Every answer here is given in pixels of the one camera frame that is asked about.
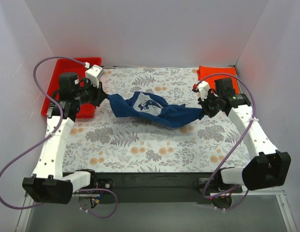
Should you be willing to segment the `navy blue t shirt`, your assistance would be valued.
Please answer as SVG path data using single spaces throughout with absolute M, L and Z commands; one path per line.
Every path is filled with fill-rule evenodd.
M 137 91 L 126 100 L 119 94 L 112 94 L 108 95 L 108 100 L 117 118 L 138 117 L 169 128 L 180 128 L 201 119 L 201 108 L 168 104 L 163 97 L 152 93 Z

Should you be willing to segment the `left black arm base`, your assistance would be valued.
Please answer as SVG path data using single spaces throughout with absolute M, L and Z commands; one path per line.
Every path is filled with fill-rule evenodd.
M 112 190 L 113 188 L 113 180 L 110 178 L 99 178 L 99 179 L 93 179 L 90 181 L 90 184 L 84 188 L 81 188 L 78 190 L 80 193 L 100 193 L 100 189 L 109 189 Z

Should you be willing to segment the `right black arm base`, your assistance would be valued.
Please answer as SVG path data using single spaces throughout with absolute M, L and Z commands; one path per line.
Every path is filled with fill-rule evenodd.
M 198 193 L 202 193 L 207 181 L 208 181 L 208 178 L 198 178 L 197 181 L 193 182 L 192 186 Z M 221 192 L 231 189 L 235 186 L 236 185 L 234 185 L 234 184 L 224 184 L 220 181 L 212 180 L 210 182 L 209 186 L 207 187 L 205 193 L 206 194 L 221 193 Z

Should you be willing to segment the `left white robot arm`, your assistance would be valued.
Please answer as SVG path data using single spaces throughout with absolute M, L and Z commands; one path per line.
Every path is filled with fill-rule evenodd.
M 43 144 L 31 177 L 24 178 L 22 183 L 35 202 L 67 204 L 80 189 L 87 193 L 97 190 L 93 170 L 80 169 L 64 176 L 62 164 L 68 136 L 81 106 L 89 103 L 98 107 L 107 98 L 100 81 L 102 75 L 101 70 L 97 74 L 87 70 L 83 79 L 75 72 L 59 76 L 59 89 L 52 95 L 47 112 L 46 135 L 50 138 Z

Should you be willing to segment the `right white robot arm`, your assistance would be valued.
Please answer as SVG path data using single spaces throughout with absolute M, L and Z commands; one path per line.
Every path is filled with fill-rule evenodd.
M 198 103 L 208 117 L 214 117 L 220 111 L 235 125 L 241 134 L 250 156 L 249 163 L 243 168 L 220 168 L 210 179 L 219 192 L 227 191 L 231 186 L 244 185 L 249 190 L 282 186 L 291 164 L 287 152 L 281 152 L 270 141 L 255 117 L 252 98 L 236 93 L 231 76 L 215 80 L 215 88 L 206 81 L 193 86 L 199 92 Z

